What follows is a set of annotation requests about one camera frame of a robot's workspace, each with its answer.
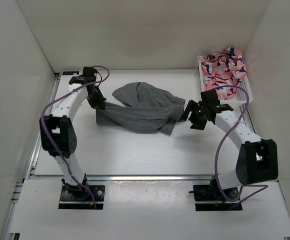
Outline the grey shorts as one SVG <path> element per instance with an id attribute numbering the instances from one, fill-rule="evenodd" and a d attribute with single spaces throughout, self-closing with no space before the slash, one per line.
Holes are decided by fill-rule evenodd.
<path id="1" fill-rule="evenodd" d="M 169 136 L 184 113 L 185 99 L 145 82 L 128 83 L 114 90 L 112 96 L 122 105 L 107 101 L 104 110 L 96 110 L 99 126 Z"/>

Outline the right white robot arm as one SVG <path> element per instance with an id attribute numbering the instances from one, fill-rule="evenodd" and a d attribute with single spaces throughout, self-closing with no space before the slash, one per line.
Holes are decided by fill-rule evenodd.
<path id="1" fill-rule="evenodd" d="M 220 174 L 217 170 L 211 181 L 209 193 L 215 200 L 227 195 L 228 189 L 250 186 L 278 178 L 277 144 L 272 139 L 264 139 L 253 133 L 235 115 L 228 104 L 195 102 L 190 100 L 180 121 L 190 121 L 191 129 L 204 130 L 208 122 L 224 131 L 225 139 L 230 139 L 238 149 L 234 169 Z"/>

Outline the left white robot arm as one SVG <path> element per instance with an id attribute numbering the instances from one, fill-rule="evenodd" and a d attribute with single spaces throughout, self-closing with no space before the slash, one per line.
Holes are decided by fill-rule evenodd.
<path id="1" fill-rule="evenodd" d="M 95 68 L 90 67 L 87 72 L 73 76 L 67 93 L 45 106 L 39 120 L 43 150 L 58 163 L 66 190 L 76 199 L 92 203 L 96 202 L 94 194 L 75 156 L 78 140 L 72 120 L 85 100 L 92 109 L 105 109 L 106 98 L 99 89 L 104 79 L 97 80 L 98 74 Z"/>

